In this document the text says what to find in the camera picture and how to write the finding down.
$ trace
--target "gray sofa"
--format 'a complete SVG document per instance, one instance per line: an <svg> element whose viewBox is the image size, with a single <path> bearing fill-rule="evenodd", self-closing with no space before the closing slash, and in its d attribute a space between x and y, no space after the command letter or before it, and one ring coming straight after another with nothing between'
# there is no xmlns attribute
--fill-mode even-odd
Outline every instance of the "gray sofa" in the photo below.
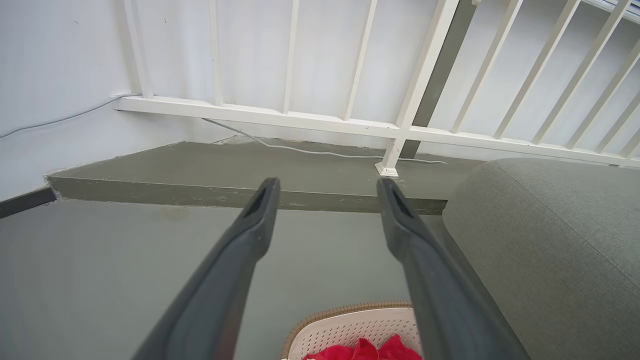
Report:
<svg viewBox="0 0 640 360"><path fill-rule="evenodd" d="M532 359L640 359L640 171L490 161L443 221Z"/></svg>

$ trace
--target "white cable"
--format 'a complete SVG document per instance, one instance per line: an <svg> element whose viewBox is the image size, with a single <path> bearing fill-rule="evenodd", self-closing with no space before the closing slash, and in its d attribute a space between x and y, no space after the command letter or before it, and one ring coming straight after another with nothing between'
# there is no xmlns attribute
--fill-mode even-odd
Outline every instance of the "white cable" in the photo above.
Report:
<svg viewBox="0 0 640 360"><path fill-rule="evenodd" d="M92 108L90 108L88 110L80 111L79 113L75 113L75 114L72 114L72 115L69 115L69 116L66 116L66 117L62 117L60 119L54 119L54 120L51 120L51 121L43 122L41 124L29 125L29 126L19 127L17 129L11 130L11 131L9 131L9 132L7 132L5 134L0 135L0 139L6 138L7 136L15 134L18 131L27 130L27 129L34 129L34 128L40 127L40 126L51 125L51 124L55 124L57 122L61 122L61 121L68 120L68 119L71 119L71 118L74 118L74 117L78 117L80 115L84 115L84 114L86 114L86 113L88 113L90 111L93 111L93 110L96 110L98 108L101 108L101 107L103 107L103 106L105 106L107 104L111 104L112 102L114 102L114 101L116 101L118 99L121 99L123 97L139 96L139 95L142 95L142 94L138 92L138 93L129 93L129 94L116 95L112 99L109 99L109 100L107 100L107 101L105 101L105 102L103 102L103 103L101 103L99 105L96 105L96 106L94 106L94 107L92 107ZM294 151L298 151L298 152L304 152L305 154L333 155L333 156L338 156L340 158L347 158L347 159L382 159L383 158L382 156L342 155L342 154L336 154L335 152L328 152L328 151L308 151L308 150L297 149L295 147L284 146L284 145L271 145L271 144L268 144L266 142L263 142L262 140L256 138L255 136L252 136L252 135L249 135L249 134L245 133L242 130L238 130L238 129L234 128L234 127L230 127L228 125L224 125L224 124L222 124L220 122L217 122L215 120L206 119L206 118L202 118L202 120L210 122L211 124L216 124L218 126L224 127L225 129L229 129L231 131L235 131L236 133L245 135L248 138L251 138L251 139L257 141L257 142L261 143L262 145L264 145L266 147L271 147L271 148L274 148L274 149L288 149L288 150L294 150ZM438 160L429 161L429 160L421 160L421 159L404 159L404 158L401 158L401 159L398 159L398 160L415 161L417 163L427 163L427 164L438 164L438 163L439 164L446 164L446 162L438 161Z"/></svg>
<svg viewBox="0 0 640 360"><path fill-rule="evenodd" d="M266 147L272 147L274 149L288 149L288 150L294 150L294 151L298 151L298 152L304 152L305 154L320 154L320 155L333 155L333 156L339 156L341 158L348 158L348 159L382 159L383 156L375 156L375 155L371 155L371 156L362 156L362 155L343 155L343 154L336 154L335 152L328 152L328 151L308 151L308 150L303 150L303 149L297 149L295 147L290 147L290 146L284 146L284 145L271 145L268 144L266 142L263 142L262 140L256 138L255 136L249 135L247 133L245 133L242 130L238 130L236 128L230 127L228 125L224 125L221 122L217 122L215 120L211 120L211 119L206 119L206 118L201 118L204 121L210 122L211 124L216 124L218 126L224 127L225 129L229 129L231 131L235 131L236 133L242 134L247 136L248 138L251 138L259 143L261 143L262 145L266 146ZM444 161L429 161L429 160L422 160L422 159L398 159L398 160L403 160L403 161L415 161L417 163L427 163L427 164L446 164L446 162Z"/></svg>
<svg viewBox="0 0 640 360"><path fill-rule="evenodd" d="M15 134L15 133L17 133L18 131L22 131L22 130L26 130L26 129L33 129L34 127L40 127L40 126L45 126L45 125L51 125L51 124L55 124L55 123L57 123L57 122L61 122L61 121L64 121L64 120L68 120L68 119L74 118L74 117L76 117L76 116L80 116L80 115L86 114L86 113L88 113L89 111L96 110L97 108L101 108L101 107L103 107L103 106L105 106L105 105L107 105L107 104L111 104L112 102L114 102L114 101L116 101L116 100L118 100L118 99L121 99L121 98L123 98L123 97L127 97L127 96L137 96L137 95L142 95L142 93L136 92L136 93L129 93L129 94L120 94L120 95L115 96L115 97L114 97L114 98L112 98L112 99L109 99L109 100L108 100L108 101L106 101L106 102L103 102L102 104L99 104L99 105L96 105L96 106L94 106L94 107L90 108L89 110L80 111L79 113L75 113L75 114L73 114L73 115L69 115L69 116L66 116L66 117L62 117L62 118L60 118L60 119L55 119L55 120L51 120L51 121L47 121L47 122L43 122L43 123L41 123L41 124L37 124L37 125L29 125L29 126L19 127L19 128L17 128L17 129L14 129L14 130L9 131L8 133L5 133L5 134L0 135L0 139L2 139L2 138L6 138L7 136L9 136L9 135L11 135L11 134Z"/></svg>

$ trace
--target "laundry basket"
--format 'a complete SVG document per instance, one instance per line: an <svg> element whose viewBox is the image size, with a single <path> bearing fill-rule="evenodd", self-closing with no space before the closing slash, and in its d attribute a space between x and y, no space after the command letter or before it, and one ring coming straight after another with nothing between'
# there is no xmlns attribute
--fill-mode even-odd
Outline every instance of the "laundry basket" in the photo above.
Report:
<svg viewBox="0 0 640 360"><path fill-rule="evenodd" d="M333 345L355 347L359 338L380 348L394 334L422 356L422 345L408 301L366 302L306 317L289 333L282 359L302 360Z"/></svg>

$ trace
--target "red cloth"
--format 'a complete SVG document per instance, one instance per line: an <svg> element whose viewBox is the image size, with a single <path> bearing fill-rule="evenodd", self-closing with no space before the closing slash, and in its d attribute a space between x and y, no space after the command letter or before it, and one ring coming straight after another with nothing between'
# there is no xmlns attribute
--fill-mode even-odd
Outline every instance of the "red cloth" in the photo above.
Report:
<svg viewBox="0 0 640 360"><path fill-rule="evenodd" d="M360 338L355 348L334 345L317 354L309 354L303 360L422 360L415 351L407 348L398 334L393 335L377 350L367 339Z"/></svg>

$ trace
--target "floor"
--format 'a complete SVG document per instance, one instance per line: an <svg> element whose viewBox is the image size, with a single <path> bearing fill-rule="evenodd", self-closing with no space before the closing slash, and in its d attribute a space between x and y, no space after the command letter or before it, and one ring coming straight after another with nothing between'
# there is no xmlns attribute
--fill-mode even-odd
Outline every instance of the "floor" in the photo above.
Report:
<svg viewBox="0 0 640 360"><path fill-rule="evenodd" d="M239 211L63 200L0 220L0 358L130 359ZM280 210L235 359L279 359L311 313L408 298L378 214Z"/></svg>

